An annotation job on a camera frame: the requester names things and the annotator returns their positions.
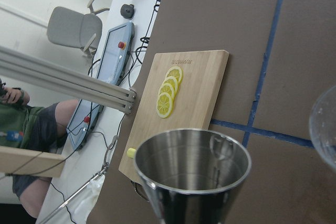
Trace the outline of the grey office chair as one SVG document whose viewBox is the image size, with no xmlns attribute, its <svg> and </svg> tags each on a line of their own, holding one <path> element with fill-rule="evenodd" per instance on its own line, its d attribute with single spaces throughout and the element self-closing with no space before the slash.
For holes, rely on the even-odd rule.
<svg viewBox="0 0 336 224">
<path fill-rule="evenodd" d="M 102 35 L 102 20 L 98 14 L 109 10 L 95 10 L 94 1 L 90 0 L 87 4 L 90 10 L 87 14 L 61 6 L 55 7 L 47 26 L 48 40 L 56 45 L 78 48 L 87 57 L 92 58 Z"/>
</svg>

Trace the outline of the teach pendant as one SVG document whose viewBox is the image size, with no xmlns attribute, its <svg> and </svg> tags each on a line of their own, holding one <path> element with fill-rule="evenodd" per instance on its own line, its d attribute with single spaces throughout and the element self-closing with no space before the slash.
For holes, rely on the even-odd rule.
<svg viewBox="0 0 336 224">
<path fill-rule="evenodd" d="M 98 117 L 104 106 L 80 100 L 68 125 L 67 134 L 73 150 L 80 150 L 87 141 L 88 135 L 94 130 Z"/>
<path fill-rule="evenodd" d="M 134 24 L 126 22 L 108 30 L 96 78 L 118 86 L 125 73 L 134 38 Z"/>
</svg>

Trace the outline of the bamboo cutting board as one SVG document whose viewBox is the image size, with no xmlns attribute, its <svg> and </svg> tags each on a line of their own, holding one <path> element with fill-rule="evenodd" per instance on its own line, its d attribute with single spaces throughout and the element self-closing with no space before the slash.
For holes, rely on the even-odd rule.
<svg viewBox="0 0 336 224">
<path fill-rule="evenodd" d="M 228 57 L 229 53 L 225 50 L 155 54 L 126 149 L 138 149 L 151 136 L 171 129 L 207 129 Z M 173 111 L 163 119 L 156 112 L 156 99 L 167 71 L 173 66 L 183 70 L 183 77 L 173 102 Z"/>
</svg>

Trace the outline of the steel jigger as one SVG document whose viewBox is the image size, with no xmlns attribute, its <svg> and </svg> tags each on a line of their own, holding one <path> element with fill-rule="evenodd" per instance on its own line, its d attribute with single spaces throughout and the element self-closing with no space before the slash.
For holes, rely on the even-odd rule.
<svg viewBox="0 0 336 224">
<path fill-rule="evenodd" d="M 225 134 L 176 129 L 144 141 L 134 166 L 160 223 L 223 223 L 251 157 Z"/>
</svg>

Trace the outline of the aluminium frame post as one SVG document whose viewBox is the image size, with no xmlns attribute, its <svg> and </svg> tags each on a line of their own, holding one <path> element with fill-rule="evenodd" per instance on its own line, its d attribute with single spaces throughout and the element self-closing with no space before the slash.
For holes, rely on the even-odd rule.
<svg viewBox="0 0 336 224">
<path fill-rule="evenodd" d="M 1 74 L 131 113 L 136 93 L 1 46 Z"/>
</svg>

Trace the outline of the black computer mouse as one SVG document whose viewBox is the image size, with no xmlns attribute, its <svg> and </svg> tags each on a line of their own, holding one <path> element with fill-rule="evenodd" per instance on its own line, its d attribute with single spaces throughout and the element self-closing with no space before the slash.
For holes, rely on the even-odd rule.
<svg viewBox="0 0 336 224">
<path fill-rule="evenodd" d="M 120 8 L 120 15 L 125 19 L 132 19 L 135 13 L 133 4 L 123 4 Z"/>
</svg>

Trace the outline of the teach pendant far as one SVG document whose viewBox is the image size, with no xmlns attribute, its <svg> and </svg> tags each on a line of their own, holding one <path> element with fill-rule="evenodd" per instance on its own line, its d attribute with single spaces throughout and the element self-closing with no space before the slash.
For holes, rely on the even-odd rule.
<svg viewBox="0 0 336 224">
<path fill-rule="evenodd" d="M 118 86 L 125 73 L 134 38 L 134 24 L 126 22 L 108 30 L 96 78 Z"/>
</svg>

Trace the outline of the seated person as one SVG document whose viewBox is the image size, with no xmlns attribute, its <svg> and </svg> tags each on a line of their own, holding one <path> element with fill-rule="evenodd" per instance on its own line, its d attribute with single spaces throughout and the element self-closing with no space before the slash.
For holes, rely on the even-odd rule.
<svg viewBox="0 0 336 224">
<path fill-rule="evenodd" d="M 41 152 L 62 147 L 79 101 L 61 101 L 48 107 L 30 106 L 29 102 L 28 92 L 1 83 L 1 145 Z M 50 183 L 48 177 L 13 175 L 13 193 L 31 217 L 39 216 Z"/>
</svg>

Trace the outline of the white crumpled cloth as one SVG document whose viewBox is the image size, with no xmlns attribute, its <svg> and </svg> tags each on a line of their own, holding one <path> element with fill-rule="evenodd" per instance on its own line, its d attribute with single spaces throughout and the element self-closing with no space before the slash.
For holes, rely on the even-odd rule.
<svg viewBox="0 0 336 224">
<path fill-rule="evenodd" d="M 75 208 L 75 222 L 86 223 L 89 214 L 94 208 L 101 192 L 102 185 L 105 180 L 105 175 L 97 179 L 92 179 L 80 194 L 79 205 Z"/>
</svg>

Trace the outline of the teach pendant near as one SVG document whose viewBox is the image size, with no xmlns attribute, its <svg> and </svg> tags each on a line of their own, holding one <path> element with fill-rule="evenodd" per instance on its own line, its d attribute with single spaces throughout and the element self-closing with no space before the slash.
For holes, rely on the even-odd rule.
<svg viewBox="0 0 336 224">
<path fill-rule="evenodd" d="M 68 125 L 67 134 L 73 150 L 80 150 L 87 141 L 88 135 L 94 130 L 98 117 L 104 106 L 80 100 Z"/>
</svg>

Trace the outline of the clear wine glass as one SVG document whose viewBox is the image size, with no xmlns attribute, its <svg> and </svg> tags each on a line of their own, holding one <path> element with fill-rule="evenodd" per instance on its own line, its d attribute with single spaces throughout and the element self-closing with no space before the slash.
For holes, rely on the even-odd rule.
<svg viewBox="0 0 336 224">
<path fill-rule="evenodd" d="M 321 159 L 335 172 L 335 87 L 320 95 L 313 105 L 309 134 Z"/>
</svg>

